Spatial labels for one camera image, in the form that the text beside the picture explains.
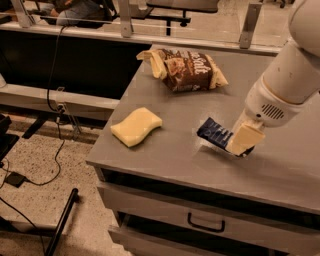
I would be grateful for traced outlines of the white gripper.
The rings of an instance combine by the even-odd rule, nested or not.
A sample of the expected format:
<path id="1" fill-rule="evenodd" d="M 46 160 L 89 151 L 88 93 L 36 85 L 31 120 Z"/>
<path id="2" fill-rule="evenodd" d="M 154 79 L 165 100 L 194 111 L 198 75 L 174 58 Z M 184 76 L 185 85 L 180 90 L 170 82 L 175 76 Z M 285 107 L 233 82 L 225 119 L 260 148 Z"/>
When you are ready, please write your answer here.
<path id="1" fill-rule="evenodd" d="M 260 143 L 265 127 L 281 127 L 299 114 L 304 105 L 291 104 L 276 96 L 261 76 L 249 90 L 244 110 L 233 126 L 236 131 L 230 138 L 226 150 L 241 155 Z"/>

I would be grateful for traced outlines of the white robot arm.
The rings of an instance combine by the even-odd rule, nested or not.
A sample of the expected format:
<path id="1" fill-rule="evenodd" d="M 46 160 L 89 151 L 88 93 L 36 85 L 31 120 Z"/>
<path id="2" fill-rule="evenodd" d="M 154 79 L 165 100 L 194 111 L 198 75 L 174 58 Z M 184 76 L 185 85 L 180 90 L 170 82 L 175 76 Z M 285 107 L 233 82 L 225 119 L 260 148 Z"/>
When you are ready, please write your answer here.
<path id="1" fill-rule="evenodd" d="M 248 92 L 226 150 L 240 155 L 264 139 L 266 127 L 281 127 L 320 89 L 320 0 L 296 0 L 290 38 Z"/>

